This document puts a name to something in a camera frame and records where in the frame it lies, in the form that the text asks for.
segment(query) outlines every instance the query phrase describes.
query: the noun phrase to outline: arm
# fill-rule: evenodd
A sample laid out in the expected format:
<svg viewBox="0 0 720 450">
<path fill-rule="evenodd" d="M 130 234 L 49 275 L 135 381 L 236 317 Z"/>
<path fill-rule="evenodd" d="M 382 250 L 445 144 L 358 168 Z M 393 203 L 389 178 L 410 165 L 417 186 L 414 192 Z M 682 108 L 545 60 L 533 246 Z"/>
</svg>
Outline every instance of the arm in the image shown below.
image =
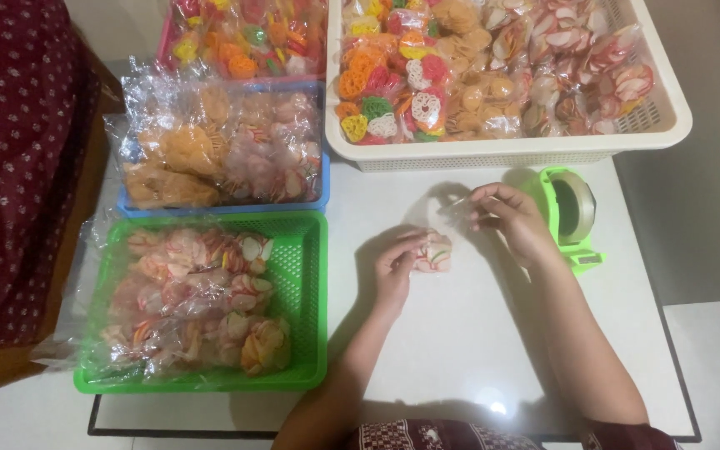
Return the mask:
<svg viewBox="0 0 720 450">
<path fill-rule="evenodd" d="M 591 420 L 647 424 L 641 394 L 596 323 L 535 200 L 500 182 L 478 187 L 471 199 L 499 218 L 496 226 L 511 253 L 530 273 L 550 363 L 565 397 Z M 478 213 L 472 220 L 476 229 L 485 224 Z"/>
<path fill-rule="evenodd" d="M 385 337 L 410 291 L 410 271 L 421 236 L 406 237 L 376 262 L 377 299 L 343 355 L 327 370 L 324 382 L 305 394 L 282 424 L 272 450 L 333 448 L 351 434 Z"/>
</svg>

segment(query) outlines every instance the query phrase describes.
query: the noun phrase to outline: white table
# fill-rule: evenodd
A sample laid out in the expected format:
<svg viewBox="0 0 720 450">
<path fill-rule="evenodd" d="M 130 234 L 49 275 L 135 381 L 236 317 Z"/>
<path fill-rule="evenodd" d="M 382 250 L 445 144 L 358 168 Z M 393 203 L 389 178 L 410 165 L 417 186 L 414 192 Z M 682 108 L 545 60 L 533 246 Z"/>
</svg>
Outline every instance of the white table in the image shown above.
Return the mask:
<svg viewBox="0 0 720 450">
<path fill-rule="evenodd" d="M 575 167 L 597 199 L 592 244 L 607 260 L 579 277 L 597 321 L 635 379 L 651 424 L 694 436 L 687 394 L 655 303 L 612 159 Z M 535 324 L 530 288 L 499 241 L 461 234 L 436 214 L 447 194 L 525 169 L 364 174 L 334 162 L 330 223 L 330 354 L 367 312 L 375 236 L 402 224 L 433 226 L 455 243 L 449 274 L 415 274 L 410 299 L 382 350 L 365 394 L 365 421 L 458 419 L 574 440 L 565 423 Z M 297 393 L 103 395 L 91 432 L 103 435 L 268 438 Z"/>
</svg>

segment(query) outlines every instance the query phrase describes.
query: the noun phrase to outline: plastic basket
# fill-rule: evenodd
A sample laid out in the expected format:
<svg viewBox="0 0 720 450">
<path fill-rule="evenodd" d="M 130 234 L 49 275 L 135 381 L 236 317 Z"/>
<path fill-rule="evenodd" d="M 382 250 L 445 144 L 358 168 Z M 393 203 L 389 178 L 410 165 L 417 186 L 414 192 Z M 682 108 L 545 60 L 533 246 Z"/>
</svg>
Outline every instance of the plastic basket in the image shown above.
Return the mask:
<svg viewBox="0 0 720 450">
<path fill-rule="evenodd" d="M 171 59 L 166 58 L 162 59 L 165 55 L 168 54 L 169 46 L 172 42 L 174 42 L 175 39 L 177 39 L 179 36 L 176 36 L 174 26 L 171 26 L 171 21 L 173 19 L 172 15 L 174 14 L 174 8 L 169 5 L 168 10 L 165 12 L 165 21 L 162 25 L 162 30 L 160 31 L 160 42 L 157 43 L 157 53 L 155 54 L 155 58 L 163 65 L 166 69 L 174 70 L 176 69 L 176 65 L 171 61 Z M 269 83 L 269 82 L 296 82 L 296 81 L 324 81 L 325 73 L 321 74 L 313 74 L 313 75 L 294 75 L 294 76 L 285 76 L 285 77 L 255 77 L 250 80 L 230 80 L 234 83 Z"/>
<path fill-rule="evenodd" d="M 317 104 L 324 108 L 324 83 L 319 81 L 298 81 L 298 82 L 251 82 L 235 85 L 228 83 L 228 86 L 235 89 L 236 86 L 245 92 L 290 92 L 304 91 L 308 94 L 316 96 Z M 142 210 L 133 207 L 130 197 L 126 193 L 124 186 L 118 192 L 116 200 L 116 209 L 118 209 L 125 217 L 136 219 L 141 217 L 165 217 L 178 215 L 205 215 L 205 214 L 234 214 L 243 212 L 270 212 L 280 210 L 320 210 L 324 212 L 327 202 L 330 200 L 330 149 L 323 135 L 321 139 L 321 176 L 319 177 L 321 187 L 321 197 L 313 202 L 293 202 L 293 203 L 273 203 L 260 205 L 243 205 L 233 207 L 209 207 L 209 208 L 164 208 L 153 210 Z M 135 147 L 132 151 L 133 163 L 138 162 L 140 157 L 140 148 Z"/>
<path fill-rule="evenodd" d="M 618 134 L 560 138 L 522 138 L 465 142 L 419 142 L 356 146 L 345 140 L 335 115 L 341 55 L 341 11 L 330 9 L 327 30 L 325 132 L 333 150 L 357 162 L 360 170 L 426 170 L 475 167 L 594 163 L 623 150 L 667 148 L 683 140 L 692 126 L 690 108 L 665 55 L 660 37 L 643 0 L 599 0 L 610 30 L 631 23 L 642 25 L 643 39 L 631 61 L 655 71 L 655 88 L 643 104 L 618 123 Z"/>
<path fill-rule="evenodd" d="M 83 394 L 202 393 L 232 391 L 305 391 L 316 387 L 326 374 L 326 267 L 327 223 L 313 210 L 219 215 L 206 218 L 228 230 L 255 231 L 275 239 L 274 250 L 263 278 L 275 286 L 266 312 L 290 323 L 291 360 L 285 370 L 255 377 L 226 367 L 189 373 L 163 383 L 143 379 L 117 383 L 93 382 L 90 353 L 107 321 L 107 308 L 115 281 L 126 272 L 122 254 L 127 236 L 138 228 L 202 226 L 203 217 L 164 217 L 119 220 L 111 228 L 99 268 L 97 285 L 88 314 L 80 366 L 74 384 Z M 206 375 L 207 383 L 202 383 Z"/>
</svg>

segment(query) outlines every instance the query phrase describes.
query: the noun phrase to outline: maroon patterned fabric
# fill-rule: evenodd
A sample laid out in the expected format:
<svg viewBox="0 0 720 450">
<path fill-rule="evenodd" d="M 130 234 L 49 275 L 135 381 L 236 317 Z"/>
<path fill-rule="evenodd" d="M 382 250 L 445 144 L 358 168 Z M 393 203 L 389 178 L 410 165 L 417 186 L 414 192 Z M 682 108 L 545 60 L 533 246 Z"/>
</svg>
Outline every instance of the maroon patterned fabric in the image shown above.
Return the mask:
<svg viewBox="0 0 720 450">
<path fill-rule="evenodd" d="M 649 425 L 595 424 L 583 439 L 585 450 L 680 450 L 665 433 Z M 359 427 L 346 450 L 538 450 L 520 435 L 456 420 L 397 420 Z"/>
<path fill-rule="evenodd" d="M 61 0 L 0 0 L 0 348 L 35 340 L 98 80 Z"/>
</svg>

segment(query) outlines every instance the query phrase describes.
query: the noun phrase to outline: patterned sleeve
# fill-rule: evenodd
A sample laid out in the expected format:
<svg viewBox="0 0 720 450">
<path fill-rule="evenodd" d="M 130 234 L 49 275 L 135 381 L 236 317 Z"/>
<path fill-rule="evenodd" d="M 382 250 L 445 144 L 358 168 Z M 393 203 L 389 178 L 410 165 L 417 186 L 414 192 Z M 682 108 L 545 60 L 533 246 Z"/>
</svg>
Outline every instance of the patterned sleeve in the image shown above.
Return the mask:
<svg viewBox="0 0 720 450">
<path fill-rule="evenodd" d="M 649 425 L 595 423 L 583 437 L 585 450 L 682 450 L 664 432 Z"/>
</svg>

